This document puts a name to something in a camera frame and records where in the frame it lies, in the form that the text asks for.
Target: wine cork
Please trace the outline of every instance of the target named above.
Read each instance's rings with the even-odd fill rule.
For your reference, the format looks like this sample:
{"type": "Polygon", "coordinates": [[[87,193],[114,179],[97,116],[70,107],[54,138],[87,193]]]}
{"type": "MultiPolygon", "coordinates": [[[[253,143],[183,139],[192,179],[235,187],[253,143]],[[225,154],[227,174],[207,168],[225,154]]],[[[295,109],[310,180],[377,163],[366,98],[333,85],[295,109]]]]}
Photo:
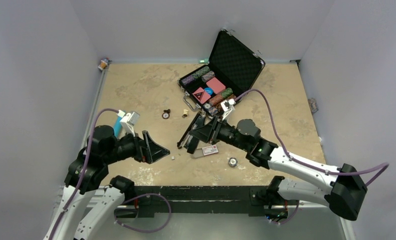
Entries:
{"type": "Polygon", "coordinates": [[[189,115],[189,110],[183,109],[183,115],[182,117],[185,118],[189,115]]]}

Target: red card box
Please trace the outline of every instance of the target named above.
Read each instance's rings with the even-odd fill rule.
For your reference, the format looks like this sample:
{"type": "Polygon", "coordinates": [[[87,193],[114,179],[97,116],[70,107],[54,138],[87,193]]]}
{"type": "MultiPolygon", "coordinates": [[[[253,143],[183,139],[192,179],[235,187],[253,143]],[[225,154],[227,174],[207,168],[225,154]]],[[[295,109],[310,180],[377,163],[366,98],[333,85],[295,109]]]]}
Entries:
{"type": "Polygon", "coordinates": [[[202,104],[206,103],[210,98],[211,95],[208,94],[203,88],[198,88],[194,93],[193,96],[202,104]]]}

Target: blue poker chip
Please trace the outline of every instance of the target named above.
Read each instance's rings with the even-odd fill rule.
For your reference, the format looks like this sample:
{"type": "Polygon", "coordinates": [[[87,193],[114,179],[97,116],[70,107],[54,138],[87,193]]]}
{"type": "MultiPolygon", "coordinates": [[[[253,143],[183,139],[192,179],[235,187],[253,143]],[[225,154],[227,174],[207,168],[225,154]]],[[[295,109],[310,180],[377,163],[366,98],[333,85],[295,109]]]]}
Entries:
{"type": "Polygon", "coordinates": [[[211,88],[205,88],[204,89],[208,94],[212,95],[214,93],[214,91],[211,88]]]}

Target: card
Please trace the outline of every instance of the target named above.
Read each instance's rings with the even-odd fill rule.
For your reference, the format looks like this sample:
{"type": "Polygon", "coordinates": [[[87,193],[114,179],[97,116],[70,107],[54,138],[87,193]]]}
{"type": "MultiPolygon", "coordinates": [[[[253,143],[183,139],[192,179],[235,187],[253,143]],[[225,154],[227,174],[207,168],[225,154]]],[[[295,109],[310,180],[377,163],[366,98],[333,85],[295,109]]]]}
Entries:
{"type": "Polygon", "coordinates": [[[210,81],[208,81],[207,86],[209,86],[215,94],[218,94],[226,89],[226,86],[222,84],[216,77],[213,77],[210,81]]]}
{"type": "Polygon", "coordinates": [[[198,88],[194,93],[193,96],[202,104],[206,103],[210,98],[211,95],[208,94],[203,88],[198,88]]]}

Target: gray small object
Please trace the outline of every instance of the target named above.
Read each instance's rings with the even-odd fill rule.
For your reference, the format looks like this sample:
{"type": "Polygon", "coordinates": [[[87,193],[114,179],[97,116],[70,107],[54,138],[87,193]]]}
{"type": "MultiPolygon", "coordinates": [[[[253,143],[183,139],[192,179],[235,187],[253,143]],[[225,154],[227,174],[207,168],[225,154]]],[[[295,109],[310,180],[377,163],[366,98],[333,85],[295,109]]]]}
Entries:
{"type": "Polygon", "coordinates": [[[231,166],[232,168],[237,166],[237,159],[234,157],[229,158],[229,161],[227,162],[229,164],[229,166],[231,166]]]}
{"type": "Polygon", "coordinates": [[[318,106],[315,98],[310,98],[308,100],[308,105],[310,106],[311,113],[314,114],[318,111],[318,106]]]}
{"type": "Polygon", "coordinates": [[[209,103],[206,103],[206,104],[204,104],[204,108],[205,109],[210,109],[212,106],[211,106],[211,104],[209,104],[209,103]]]}

